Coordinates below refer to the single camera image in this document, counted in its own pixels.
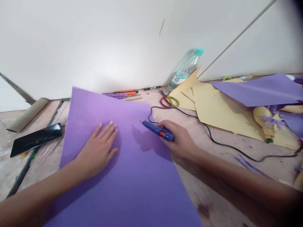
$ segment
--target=wire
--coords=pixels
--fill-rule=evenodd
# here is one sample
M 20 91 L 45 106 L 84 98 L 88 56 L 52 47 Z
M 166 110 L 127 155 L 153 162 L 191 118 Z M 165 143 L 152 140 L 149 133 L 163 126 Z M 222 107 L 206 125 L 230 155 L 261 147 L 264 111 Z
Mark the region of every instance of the wire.
M 197 118 L 197 119 L 199 120 L 199 118 L 198 118 L 197 116 L 187 114 L 187 113 L 183 112 L 182 110 L 180 110 L 180 109 L 178 109 L 178 108 L 176 108 L 176 107 L 164 108 L 164 107 L 153 106 L 153 107 L 151 108 L 151 113 L 150 113 L 150 115 L 148 116 L 148 120 L 149 120 L 151 123 L 156 123 L 156 124 L 158 123 L 158 122 L 151 121 L 151 120 L 149 119 L 150 116 L 152 115 L 152 109 L 153 109 L 153 108 L 159 108 L 159 109 L 177 109 L 177 110 L 180 111 L 181 113 L 183 113 L 183 114 L 185 114 L 185 115 L 187 115 L 187 116 L 190 116 L 190 117 Z M 271 158 L 271 157 L 279 157 L 279 158 L 292 158 L 292 157 L 297 157 L 297 156 L 298 156 L 298 153 L 303 149 L 303 145 L 301 145 L 300 148 L 299 148 L 298 150 L 296 150 L 295 153 L 292 154 L 292 155 L 267 155 L 267 156 L 262 157 L 260 160 L 256 160 L 256 159 L 254 159 L 254 158 L 248 156 L 247 154 L 245 154 L 243 151 L 239 150 L 238 148 L 235 148 L 235 147 L 233 147 L 233 146 L 230 146 L 230 145 L 227 145 L 227 144 L 223 144 L 223 143 L 219 143 L 219 142 L 215 141 L 215 140 L 212 138 L 211 130 L 209 129 L 208 125 L 205 124 L 205 123 L 203 123 L 203 122 L 202 122 L 202 124 L 204 124 L 204 125 L 206 126 L 206 128 L 208 129 L 209 137 L 210 137 L 211 141 L 213 141 L 214 143 L 219 144 L 219 145 L 221 145 L 221 146 L 230 147 L 230 148 L 232 148 L 232 149 L 234 149 L 234 150 L 240 152 L 242 155 L 244 155 L 245 157 L 247 157 L 247 158 L 249 158 L 250 160 L 255 161 L 255 162 L 263 162 L 265 159 Z

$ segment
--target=bottle cap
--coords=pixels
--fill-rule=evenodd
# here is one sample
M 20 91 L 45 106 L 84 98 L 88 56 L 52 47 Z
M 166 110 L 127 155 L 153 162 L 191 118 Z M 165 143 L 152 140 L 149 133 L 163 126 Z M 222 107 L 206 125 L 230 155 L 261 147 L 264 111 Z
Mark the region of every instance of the bottle cap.
M 199 49 L 196 49 L 195 53 L 196 55 L 202 55 L 204 53 L 204 49 L 202 48 L 199 48 Z

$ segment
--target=purple foam sheet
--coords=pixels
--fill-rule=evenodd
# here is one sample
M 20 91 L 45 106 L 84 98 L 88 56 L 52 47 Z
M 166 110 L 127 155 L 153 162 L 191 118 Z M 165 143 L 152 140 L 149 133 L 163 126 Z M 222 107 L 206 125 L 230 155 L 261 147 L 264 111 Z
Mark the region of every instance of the purple foam sheet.
M 279 111 L 279 116 L 297 137 L 303 139 L 303 113 Z
M 276 74 L 242 83 L 211 82 L 229 97 L 247 107 L 297 103 L 303 100 L 301 86 L 284 74 Z
M 62 195 L 45 226 L 201 226 L 169 151 L 139 119 L 149 104 L 124 102 L 73 88 L 60 168 L 95 128 L 111 120 L 119 152 L 96 177 Z

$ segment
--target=black phone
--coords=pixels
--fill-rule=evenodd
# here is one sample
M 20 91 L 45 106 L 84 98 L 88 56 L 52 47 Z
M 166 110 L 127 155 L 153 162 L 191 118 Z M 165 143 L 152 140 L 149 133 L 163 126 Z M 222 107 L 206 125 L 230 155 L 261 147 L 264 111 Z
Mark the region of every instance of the black phone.
M 10 157 L 16 157 L 28 150 L 42 146 L 62 136 L 62 125 L 57 123 L 15 139 Z

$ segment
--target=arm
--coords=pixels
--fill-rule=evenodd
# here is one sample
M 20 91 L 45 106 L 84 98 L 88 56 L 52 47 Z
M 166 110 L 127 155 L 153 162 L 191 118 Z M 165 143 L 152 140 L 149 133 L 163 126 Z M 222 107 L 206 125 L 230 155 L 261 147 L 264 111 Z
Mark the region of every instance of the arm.
M 101 124 L 80 151 L 64 168 L 0 203 L 0 226 L 25 224 L 63 193 L 103 170 L 114 154 L 110 151 L 117 134 L 109 123 L 99 134 Z
M 173 142 L 163 140 L 173 153 L 209 170 L 267 209 L 286 213 L 296 205 L 301 195 L 299 191 L 203 151 L 195 145 L 188 131 L 174 122 L 164 120 L 159 126 L 175 135 Z

